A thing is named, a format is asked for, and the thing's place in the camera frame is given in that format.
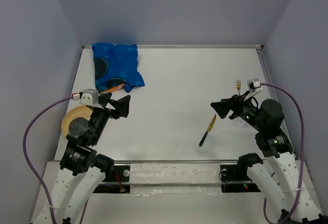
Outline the clear drinking glass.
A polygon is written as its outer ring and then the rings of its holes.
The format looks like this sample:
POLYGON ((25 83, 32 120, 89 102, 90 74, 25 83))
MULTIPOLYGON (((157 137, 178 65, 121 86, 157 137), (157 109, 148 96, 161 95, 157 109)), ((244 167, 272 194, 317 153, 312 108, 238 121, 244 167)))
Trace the clear drinking glass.
POLYGON ((235 121, 236 121, 240 126, 242 126, 242 127, 247 127, 247 126, 248 126, 247 122, 244 121, 244 120, 243 120, 242 118, 240 118, 240 117, 235 118, 235 121))

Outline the yellow round plate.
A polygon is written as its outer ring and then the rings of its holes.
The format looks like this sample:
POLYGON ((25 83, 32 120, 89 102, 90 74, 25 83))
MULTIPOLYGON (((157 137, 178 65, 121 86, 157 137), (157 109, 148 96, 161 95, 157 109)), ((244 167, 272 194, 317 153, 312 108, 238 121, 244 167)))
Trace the yellow round plate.
POLYGON ((61 132, 64 137, 67 136, 69 132, 69 124, 72 120, 82 117, 85 118, 86 120, 90 119, 90 116, 92 114, 92 109, 88 108, 87 106, 78 106, 72 110, 70 110, 65 117, 62 120, 61 123, 61 132))

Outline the gold fork black handle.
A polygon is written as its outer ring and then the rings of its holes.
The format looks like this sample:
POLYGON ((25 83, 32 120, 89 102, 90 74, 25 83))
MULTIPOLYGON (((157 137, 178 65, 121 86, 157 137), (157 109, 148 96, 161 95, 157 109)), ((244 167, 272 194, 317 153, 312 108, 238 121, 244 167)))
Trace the gold fork black handle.
POLYGON ((237 81, 236 81, 236 89, 237 89, 237 91, 238 91, 238 95, 240 96, 241 94, 240 94, 240 89, 241 89, 241 80, 240 79, 238 79, 237 81))

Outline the blue Mickey cloth placemat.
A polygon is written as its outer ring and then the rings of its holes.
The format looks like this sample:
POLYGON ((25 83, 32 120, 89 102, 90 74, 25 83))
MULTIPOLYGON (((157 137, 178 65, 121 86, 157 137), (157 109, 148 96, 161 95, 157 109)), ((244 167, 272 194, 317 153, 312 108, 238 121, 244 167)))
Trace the blue Mickey cloth placemat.
POLYGON ((95 87, 98 92, 114 92, 123 86, 126 92, 145 86, 138 72, 138 48, 133 45, 94 43, 92 45, 95 87))

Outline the gold knife black handle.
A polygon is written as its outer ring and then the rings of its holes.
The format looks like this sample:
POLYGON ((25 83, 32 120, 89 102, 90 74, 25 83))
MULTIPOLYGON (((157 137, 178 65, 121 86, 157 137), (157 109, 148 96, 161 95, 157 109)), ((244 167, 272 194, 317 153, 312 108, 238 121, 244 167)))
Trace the gold knife black handle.
POLYGON ((205 132, 205 134, 203 135, 201 141, 199 142, 199 146, 200 147, 202 147, 202 145, 203 145, 203 143, 204 143, 204 141, 205 141, 208 133, 212 130, 212 127, 213 127, 215 121, 216 121, 216 115, 213 116, 213 118, 212 118, 212 120, 211 120, 211 122, 210 122, 210 124, 209 124, 209 126, 208 126, 208 128, 207 128, 207 130, 205 132))

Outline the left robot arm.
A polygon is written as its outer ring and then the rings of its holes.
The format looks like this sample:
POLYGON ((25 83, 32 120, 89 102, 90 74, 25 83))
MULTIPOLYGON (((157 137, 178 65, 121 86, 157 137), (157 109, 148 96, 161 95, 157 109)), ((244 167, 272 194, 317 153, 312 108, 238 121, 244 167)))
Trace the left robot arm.
POLYGON ((118 100, 111 96, 93 89, 71 95, 90 114, 69 122, 56 181, 51 191, 45 191, 46 203, 34 223, 75 223, 97 186, 113 176, 114 160, 92 149, 109 119, 128 117, 130 95, 118 100))

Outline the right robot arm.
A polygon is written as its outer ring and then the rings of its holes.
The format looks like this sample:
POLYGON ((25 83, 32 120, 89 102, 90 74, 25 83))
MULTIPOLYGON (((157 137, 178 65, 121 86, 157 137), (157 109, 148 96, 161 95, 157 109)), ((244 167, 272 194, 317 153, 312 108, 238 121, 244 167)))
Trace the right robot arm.
POLYGON ((295 159, 293 147, 281 129, 284 120, 282 106, 275 100, 266 99, 256 107, 246 95, 234 95, 211 103, 220 118, 243 119, 257 134, 255 141, 274 172, 267 171, 263 160, 256 153, 240 156, 236 173, 242 179, 251 179, 266 200, 279 213, 283 223, 327 223, 327 216, 313 202, 302 175, 302 163, 295 159))

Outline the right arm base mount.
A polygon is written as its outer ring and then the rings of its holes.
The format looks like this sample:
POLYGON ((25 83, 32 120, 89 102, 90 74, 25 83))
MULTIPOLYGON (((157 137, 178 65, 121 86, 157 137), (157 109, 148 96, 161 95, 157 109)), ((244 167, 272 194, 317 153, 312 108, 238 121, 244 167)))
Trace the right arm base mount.
POLYGON ((218 174, 222 193, 256 193, 260 192, 252 180, 239 172, 237 165, 221 165, 218 174))

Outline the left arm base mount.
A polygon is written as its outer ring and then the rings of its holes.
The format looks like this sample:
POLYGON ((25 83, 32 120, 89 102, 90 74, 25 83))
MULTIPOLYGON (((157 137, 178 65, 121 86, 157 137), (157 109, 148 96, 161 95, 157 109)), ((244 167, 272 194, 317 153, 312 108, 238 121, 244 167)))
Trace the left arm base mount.
POLYGON ((130 193, 130 165, 115 165, 114 171, 107 176, 94 190, 97 194, 130 193))

